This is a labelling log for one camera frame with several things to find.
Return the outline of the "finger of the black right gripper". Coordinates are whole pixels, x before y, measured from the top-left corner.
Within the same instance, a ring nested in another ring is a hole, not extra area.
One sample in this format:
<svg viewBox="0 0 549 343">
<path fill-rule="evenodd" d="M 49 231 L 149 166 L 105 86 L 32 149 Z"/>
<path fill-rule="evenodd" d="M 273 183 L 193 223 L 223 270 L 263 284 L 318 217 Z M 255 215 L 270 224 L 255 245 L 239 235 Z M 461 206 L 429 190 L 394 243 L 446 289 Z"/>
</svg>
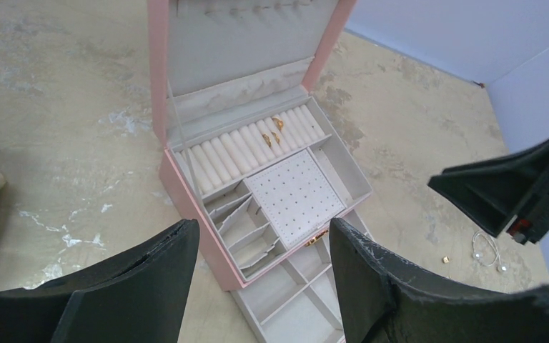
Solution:
<svg viewBox="0 0 549 343">
<path fill-rule="evenodd" d="M 514 154 L 446 168 L 431 177 L 428 186 L 485 233 L 498 237 L 506 232 L 520 200 L 535 181 L 536 170 L 528 166 L 528 160 L 532 149 L 540 144 Z"/>
</svg>

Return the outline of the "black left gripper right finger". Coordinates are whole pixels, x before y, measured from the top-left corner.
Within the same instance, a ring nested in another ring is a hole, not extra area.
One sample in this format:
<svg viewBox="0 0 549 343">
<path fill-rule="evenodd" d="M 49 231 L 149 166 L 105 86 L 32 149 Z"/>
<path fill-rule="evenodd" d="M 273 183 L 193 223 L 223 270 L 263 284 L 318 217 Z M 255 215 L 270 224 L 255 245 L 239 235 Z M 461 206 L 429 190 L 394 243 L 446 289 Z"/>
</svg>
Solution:
<svg viewBox="0 0 549 343">
<path fill-rule="evenodd" d="M 549 342 L 549 284 L 505 294 L 459 283 L 341 218 L 330 253 L 348 342 Z"/>
</svg>

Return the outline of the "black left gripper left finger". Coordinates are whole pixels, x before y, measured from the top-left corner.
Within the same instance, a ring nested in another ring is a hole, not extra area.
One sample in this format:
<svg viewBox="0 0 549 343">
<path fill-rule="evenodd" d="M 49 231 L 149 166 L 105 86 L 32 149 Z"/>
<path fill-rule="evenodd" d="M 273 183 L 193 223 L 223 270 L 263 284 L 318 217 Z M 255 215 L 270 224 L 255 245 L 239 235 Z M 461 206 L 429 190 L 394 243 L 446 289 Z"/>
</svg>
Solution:
<svg viewBox="0 0 549 343">
<path fill-rule="evenodd" d="M 176 342 L 199 246 L 183 219 L 34 289 L 0 292 L 0 342 Z"/>
</svg>

